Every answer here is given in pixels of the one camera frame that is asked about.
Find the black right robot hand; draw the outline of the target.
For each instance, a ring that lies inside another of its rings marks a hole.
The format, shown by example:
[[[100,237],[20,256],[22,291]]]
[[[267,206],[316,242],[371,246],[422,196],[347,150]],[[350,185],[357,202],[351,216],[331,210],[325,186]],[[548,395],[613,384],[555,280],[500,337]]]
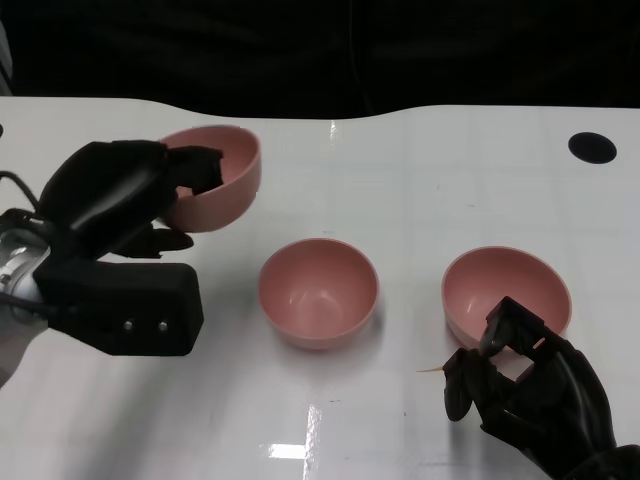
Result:
[[[484,432],[554,479],[617,446],[606,392],[586,357],[510,297],[488,314],[479,347],[458,349],[443,371],[451,421],[477,409]]]

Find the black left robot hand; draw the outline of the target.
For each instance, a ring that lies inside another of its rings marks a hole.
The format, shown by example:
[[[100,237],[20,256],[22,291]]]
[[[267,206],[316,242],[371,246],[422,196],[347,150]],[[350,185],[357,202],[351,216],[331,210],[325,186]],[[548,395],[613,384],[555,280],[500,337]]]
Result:
[[[37,211],[70,233],[83,253],[114,253],[165,215],[177,189],[201,194],[223,185],[220,150],[170,148],[148,140],[91,142],[42,190]]]

